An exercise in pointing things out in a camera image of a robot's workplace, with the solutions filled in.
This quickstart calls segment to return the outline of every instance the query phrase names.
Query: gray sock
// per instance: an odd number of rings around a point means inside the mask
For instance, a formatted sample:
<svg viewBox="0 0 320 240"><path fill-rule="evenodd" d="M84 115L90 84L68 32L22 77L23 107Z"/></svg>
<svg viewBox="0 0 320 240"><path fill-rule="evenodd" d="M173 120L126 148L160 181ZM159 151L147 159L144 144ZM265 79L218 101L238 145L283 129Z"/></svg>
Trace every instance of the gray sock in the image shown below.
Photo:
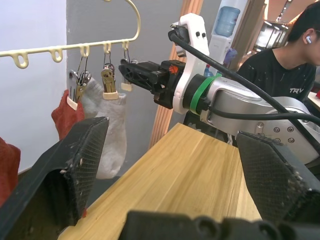
<svg viewBox="0 0 320 240"><path fill-rule="evenodd" d="M109 117L109 127L101 154L97 179L111 179L124 163L127 151L126 100L127 95L119 93L119 99L104 100L104 88L91 78L82 97L85 118Z"/></svg>

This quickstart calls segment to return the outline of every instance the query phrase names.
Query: sock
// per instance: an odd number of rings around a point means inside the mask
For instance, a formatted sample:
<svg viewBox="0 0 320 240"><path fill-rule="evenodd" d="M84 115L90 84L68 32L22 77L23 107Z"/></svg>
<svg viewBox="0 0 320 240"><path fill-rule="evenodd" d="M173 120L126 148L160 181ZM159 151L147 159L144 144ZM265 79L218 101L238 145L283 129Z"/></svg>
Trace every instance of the sock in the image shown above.
<svg viewBox="0 0 320 240"><path fill-rule="evenodd" d="M111 179L124 163L127 151L126 135L126 100L127 95L119 93L116 100L104 100L104 88L98 81L91 78L82 97L85 118L109 117L97 179Z"/></svg>
<svg viewBox="0 0 320 240"><path fill-rule="evenodd" d="M18 184L20 149L0 137L0 207Z"/></svg>
<svg viewBox="0 0 320 240"><path fill-rule="evenodd" d="M85 119L84 109L81 102L78 102L76 111L73 110L67 104L68 95L69 90L65 90L58 108L53 110L51 114L59 134L59 140L64 139L67 136L74 124Z"/></svg>

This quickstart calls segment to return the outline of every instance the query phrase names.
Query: wooden table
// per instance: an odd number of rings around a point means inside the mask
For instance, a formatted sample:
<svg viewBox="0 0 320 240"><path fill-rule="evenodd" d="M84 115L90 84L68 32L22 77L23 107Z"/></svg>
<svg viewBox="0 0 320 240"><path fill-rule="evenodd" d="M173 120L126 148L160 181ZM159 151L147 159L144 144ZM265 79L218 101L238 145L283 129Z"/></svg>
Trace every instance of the wooden table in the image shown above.
<svg viewBox="0 0 320 240"><path fill-rule="evenodd" d="M311 101L311 103L314 105L314 107L320 111L320 99L316 97L317 93L310 92L308 95L308 99Z"/></svg>
<svg viewBox="0 0 320 240"><path fill-rule="evenodd" d="M117 240L129 210L258 220L238 149L177 124L59 240Z"/></svg>

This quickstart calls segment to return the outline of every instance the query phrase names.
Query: red sock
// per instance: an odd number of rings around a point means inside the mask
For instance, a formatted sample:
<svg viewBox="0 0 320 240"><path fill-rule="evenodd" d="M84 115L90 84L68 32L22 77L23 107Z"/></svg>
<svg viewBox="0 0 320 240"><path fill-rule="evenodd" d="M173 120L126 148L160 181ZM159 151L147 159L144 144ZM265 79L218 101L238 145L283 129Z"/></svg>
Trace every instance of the red sock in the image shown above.
<svg viewBox="0 0 320 240"><path fill-rule="evenodd" d="M18 183L20 149L0 137L0 207Z"/></svg>
<svg viewBox="0 0 320 240"><path fill-rule="evenodd" d="M81 102L78 102L76 111L73 110L67 104L68 95L69 90L65 90L59 107L56 108L51 114L59 134L59 140L64 139L67 136L74 124L85 119L85 113Z"/></svg>

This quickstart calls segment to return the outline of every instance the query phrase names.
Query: white wall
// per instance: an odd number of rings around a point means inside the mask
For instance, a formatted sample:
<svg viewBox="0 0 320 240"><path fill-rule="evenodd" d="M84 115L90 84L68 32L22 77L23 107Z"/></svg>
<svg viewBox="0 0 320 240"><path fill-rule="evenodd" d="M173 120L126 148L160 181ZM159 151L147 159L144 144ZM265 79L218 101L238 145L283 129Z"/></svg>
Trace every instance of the white wall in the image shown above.
<svg viewBox="0 0 320 240"><path fill-rule="evenodd" d="M66 0L2 1L0 23L0 51L64 45ZM66 53L60 63L29 55L26 69L3 57L0 71L0 137L21 150L21 172L59 140L51 112L66 89Z"/></svg>

